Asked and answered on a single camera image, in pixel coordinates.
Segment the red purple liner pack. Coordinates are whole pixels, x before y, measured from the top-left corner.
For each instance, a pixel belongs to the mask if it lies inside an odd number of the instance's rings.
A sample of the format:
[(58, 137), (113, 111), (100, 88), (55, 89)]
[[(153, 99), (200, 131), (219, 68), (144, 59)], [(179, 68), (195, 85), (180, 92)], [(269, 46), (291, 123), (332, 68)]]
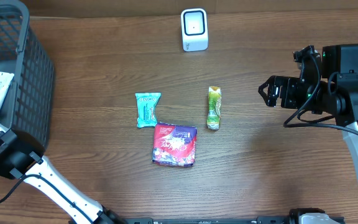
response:
[(164, 166), (191, 167), (195, 163), (197, 128), (158, 123), (152, 161)]

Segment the teal tissue pack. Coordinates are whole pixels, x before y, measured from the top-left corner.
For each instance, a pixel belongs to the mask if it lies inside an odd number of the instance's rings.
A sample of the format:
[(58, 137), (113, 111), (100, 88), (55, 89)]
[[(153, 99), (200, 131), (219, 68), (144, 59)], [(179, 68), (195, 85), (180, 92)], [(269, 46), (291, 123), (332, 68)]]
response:
[(136, 93), (137, 101), (137, 127), (154, 127), (157, 124), (155, 108), (161, 97), (161, 93)]

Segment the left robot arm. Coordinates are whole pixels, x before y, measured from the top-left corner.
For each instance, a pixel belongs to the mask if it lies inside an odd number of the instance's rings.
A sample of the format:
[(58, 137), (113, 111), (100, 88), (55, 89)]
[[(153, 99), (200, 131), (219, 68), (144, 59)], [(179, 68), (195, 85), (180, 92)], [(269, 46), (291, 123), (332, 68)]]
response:
[(113, 211), (79, 191), (54, 168), (44, 156), (46, 142), (21, 129), (7, 129), (0, 124), (0, 176), (18, 180), (0, 203), (25, 182), (64, 209), (73, 223), (125, 223)]

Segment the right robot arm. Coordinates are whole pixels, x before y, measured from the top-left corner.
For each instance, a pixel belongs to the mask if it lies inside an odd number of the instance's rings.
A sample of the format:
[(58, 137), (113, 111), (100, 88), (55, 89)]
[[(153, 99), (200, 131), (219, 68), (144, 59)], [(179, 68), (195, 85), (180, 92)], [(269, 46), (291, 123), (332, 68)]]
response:
[(271, 76), (258, 92), (269, 107), (277, 100), (295, 112), (286, 128), (332, 128), (342, 132), (358, 181), (358, 44), (309, 45), (293, 53), (300, 76)]

